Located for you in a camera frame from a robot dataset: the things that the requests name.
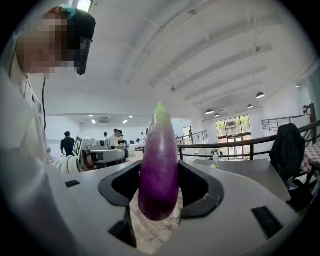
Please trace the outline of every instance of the white ceiling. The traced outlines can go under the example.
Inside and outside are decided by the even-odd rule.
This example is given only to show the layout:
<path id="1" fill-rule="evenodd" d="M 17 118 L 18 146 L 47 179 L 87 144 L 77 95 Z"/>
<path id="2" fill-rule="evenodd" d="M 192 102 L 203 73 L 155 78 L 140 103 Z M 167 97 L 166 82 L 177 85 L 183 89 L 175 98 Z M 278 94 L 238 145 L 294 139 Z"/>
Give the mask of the white ceiling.
<path id="1" fill-rule="evenodd" d="M 234 115 L 248 104 L 259 108 L 317 57 L 274 1 L 99 0 L 90 13 L 87 72 L 50 75 L 50 114 L 149 118 L 164 102 L 176 118 L 212 118 L 208 108 Z M 265 97 L 257 100 L 259 91 Z"/>
<path id="2" fill-rule="evenodd" d="M 149 126 L 152 118 L 148 116 L 133 116 L 122 114 L 95 114 L 93 116 L 89 115 L 70 115 L 70 119 L 80 123 L 80 124 L 92 124 L 92 120 L 95 120 L 95 124 L 99 126 L 116 126 L 122 125 L 125 120 L 128 120 L 125 126 Z"/>

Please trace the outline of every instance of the sleeve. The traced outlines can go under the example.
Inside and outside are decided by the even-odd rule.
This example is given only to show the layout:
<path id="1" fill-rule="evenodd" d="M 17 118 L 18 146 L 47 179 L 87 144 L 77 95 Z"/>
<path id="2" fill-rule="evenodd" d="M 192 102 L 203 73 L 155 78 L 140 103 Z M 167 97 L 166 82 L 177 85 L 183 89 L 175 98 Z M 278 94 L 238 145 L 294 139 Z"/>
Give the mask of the sleeve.
<path id="1" fill-rule="evenodd" d="M 76 156 L 69 155 L 68 157 L 64 158 L 61 157 L 60 159 L 55 159 L 51 162 L 51 165 L 59 169 L 62 175 L 66 174 L 74 174 L 79 173 L 78 169 L 78 159 Z"/>

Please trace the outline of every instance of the black jacket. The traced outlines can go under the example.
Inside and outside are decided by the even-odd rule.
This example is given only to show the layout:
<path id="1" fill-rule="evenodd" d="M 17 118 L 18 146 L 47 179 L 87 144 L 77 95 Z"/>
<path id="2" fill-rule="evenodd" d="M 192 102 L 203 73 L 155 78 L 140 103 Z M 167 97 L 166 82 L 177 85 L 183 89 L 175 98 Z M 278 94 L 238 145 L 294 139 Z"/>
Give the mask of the black jacket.
<path id="1" fill-rule="evenodd" d="M 305 148 L 306 140 L 293 123 L 278 128 L 278 134 L 269 155 L 271 164 L 284 182 L 300 173 Z"/>

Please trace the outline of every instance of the checkered tablecloth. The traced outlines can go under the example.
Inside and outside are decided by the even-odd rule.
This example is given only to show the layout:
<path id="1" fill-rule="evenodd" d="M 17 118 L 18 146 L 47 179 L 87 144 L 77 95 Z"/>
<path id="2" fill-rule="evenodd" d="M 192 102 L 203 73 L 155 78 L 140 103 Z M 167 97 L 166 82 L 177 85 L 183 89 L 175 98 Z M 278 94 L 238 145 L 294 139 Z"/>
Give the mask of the checkered tablecloth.
<path id="1" fill-rule="evenodd" d="M 305 149 L 300 169 L 304 172 L 310 173 L 312 169 L 309 164 L 310 162 L 317 162 L 320 164 L 320 143 L 313 144 Z"/>

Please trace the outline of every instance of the eggplant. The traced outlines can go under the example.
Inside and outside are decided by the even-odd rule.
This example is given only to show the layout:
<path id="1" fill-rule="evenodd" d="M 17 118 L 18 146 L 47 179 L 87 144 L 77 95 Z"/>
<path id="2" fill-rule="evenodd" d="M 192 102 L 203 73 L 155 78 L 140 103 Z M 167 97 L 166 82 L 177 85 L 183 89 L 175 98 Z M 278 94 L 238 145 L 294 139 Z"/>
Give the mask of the eggplant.
<path id="1" fill-rule="evenodd" d="M 140 169 L 138 205 L 151 221 L 170 216 L 177 204 L 178 146 L 171 117 L 158 103 L 150 125 Z"/>

